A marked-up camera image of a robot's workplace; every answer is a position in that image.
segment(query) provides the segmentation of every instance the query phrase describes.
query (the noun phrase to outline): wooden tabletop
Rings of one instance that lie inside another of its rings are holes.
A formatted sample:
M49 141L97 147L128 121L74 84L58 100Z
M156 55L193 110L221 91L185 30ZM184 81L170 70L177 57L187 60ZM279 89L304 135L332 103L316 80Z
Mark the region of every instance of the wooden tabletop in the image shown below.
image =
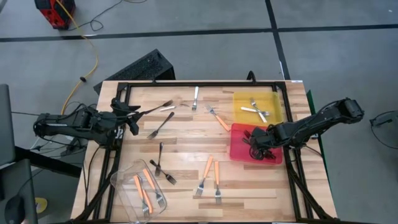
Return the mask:
M104 82L98 100L99 111L111 111L110 103L116 96L117 82ZM294 120L310 115L307 97L302 82L286 81L287 93ZM192 104L194 87L134 87L130 105L141 105L141 111L154 108L165 101L187 101ZM139 120L139 134L129 131L124 135L119 168L128 167L136 159L143 159L152 169L149 160L157 161L159 143L164 143L162 168L176 180L171 185L165 178L157 179L167 200L167 208L153 222L271 222L295 221L293 205L285 163L281 165L258 165L236 162L229 159L230 133L226 132L215 117L207 112L205 104L211 104L218 115L228 124L233 123L233 93L236 91L272 91L269 87L201 87L198 109L179 107L175 116L162 128L158 136L148 140L147 136L159 127L169 115L169 111L154 111ZM319 151L317 141L308 145ZM98 145L90 142L85 157L88 164ZM214 166L208 173L202 198L194 196L203 176L206 162L212 155L220 162L220 190L222 205L216 205ZM90 174L89 199L98 189L104 150L99 150L93 159ZM335 206L326 176L322 158L303 148L303 168L309 191L325 211L336 217ZM297 189L302 216L305 217L302 194ZM83 174L80 177L72 218L84 209L85 201ZM101 204L104 217L107 192ZM112 222L128 222L122 203L115 194Z

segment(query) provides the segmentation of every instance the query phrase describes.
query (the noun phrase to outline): red container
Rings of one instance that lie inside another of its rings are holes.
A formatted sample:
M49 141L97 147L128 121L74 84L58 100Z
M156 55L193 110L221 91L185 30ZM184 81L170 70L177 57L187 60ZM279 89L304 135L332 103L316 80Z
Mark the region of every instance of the red container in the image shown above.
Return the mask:
M275 155L275 159L266 159L257 160L253 159L250 154L250 145L246 144L242 141L242 138L246 138L244 135L244 131L249 131L250 133L253 129L257 127L249 124L232 124L231 127L231 150L229 151L229 158L235 161L243 161L243 162L255 162L258 164L272 164L278 165L283 161L282 148L271 149L271 152ZM263 130L266 130L267 127L259 127Z

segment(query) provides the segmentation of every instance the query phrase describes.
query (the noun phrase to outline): concrete floor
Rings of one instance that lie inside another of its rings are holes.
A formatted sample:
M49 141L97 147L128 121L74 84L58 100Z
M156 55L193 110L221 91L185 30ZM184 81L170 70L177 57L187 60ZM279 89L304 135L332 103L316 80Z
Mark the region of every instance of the concrete floor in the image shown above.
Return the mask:
M77 1L79 24L117 1ZM398 24L394 0L275 0L278 27ZM104 29L86 34L124 34L206 29L270 28L263 0L148 0L122 2L99 20ZM33 1L8 0L0 12L0 39L77 35L53 30ZM338 216L342 220L395 223L398 220L398 151L372 136L368 120L396 110L398 30L346 30L280 33L291 79L312 90L317 108L344 97L357 99L366 112L362 122L339 125L323 135L326 165ZM280 80L282 74L271 33L188 35L93 40L99 66L73 101L95 103L92 86L159 49L174 65L176 78L242 79L253 70L257 79ZM59 113L66 96L88 72L94 57L84 40L0 42L0 83L11 89L12 109ZM16 144L35 141L34 117L13 115ZM396 139L389 144L398 146ZM83 154L68 159L81 162ZM49 188L48 181L58 183ZM43 172L34 179L37 196L49 198L41 223L68 219L77 181Z

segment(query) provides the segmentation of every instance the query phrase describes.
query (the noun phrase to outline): yellow cable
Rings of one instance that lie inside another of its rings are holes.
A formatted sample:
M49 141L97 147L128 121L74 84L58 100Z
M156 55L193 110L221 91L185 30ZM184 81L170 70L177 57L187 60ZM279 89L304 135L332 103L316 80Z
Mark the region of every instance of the yellow cable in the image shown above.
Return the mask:
M95 69L96 69L97 66L98 66L98 51L97 51L97 49L95 48L94 44L91 42L91 40L89 40L87 37L84 36L83 31L81 31L80 27L77 25L77 23L75 22L75 20L73 19L73 17L69 14L69 12L67 11L67 9L65 9L65 7L63 6L63 4L62 4L59 0L56 0L56 1L57 1L57 3L61 6L61 8L67 13L68 17L70 18L70 20L73 22L73 24L75 25L75 27L76 27L77 30L79 31L80 36L81 36L82 38L86 39L86 40L90 43L90 45L92 46L92 48L93 48L93 50L94 50L94 52L95 52L95 65L94 65L93 69L91 69L91 71L88 72L88 73L84 76L84 78L87 78L87 77L89 77L89 76L95 71ZM77 88L79 87L79 85L80 85L81 83L82 83L82 81L80 80L80 81L76 84L76 86L73 88L72 92L69 94L67 100L66 100L65 103L63 104L61 114L63 114L63 113L65 112L65 108L66 108L66 106L67 106L67 104L68 104L70 98L72 97L72 95L74 94L74 92L77 90Z

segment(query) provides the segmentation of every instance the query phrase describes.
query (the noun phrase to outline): yellow plastic bin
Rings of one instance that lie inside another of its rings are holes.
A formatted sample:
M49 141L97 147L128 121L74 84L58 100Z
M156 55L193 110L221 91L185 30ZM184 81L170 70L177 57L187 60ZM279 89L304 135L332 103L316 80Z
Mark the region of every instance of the yellow plastic bin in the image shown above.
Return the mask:
M241 107L254 109L250 98L254 98L257 107L261 111L268 111L269 116L265 116L267 122L263 123L259 114L244 111ZM241 124L252 124L258 126L268 126L283 122L282 109L280 106L279 94L276 92L236 92L234 93L234 121Z

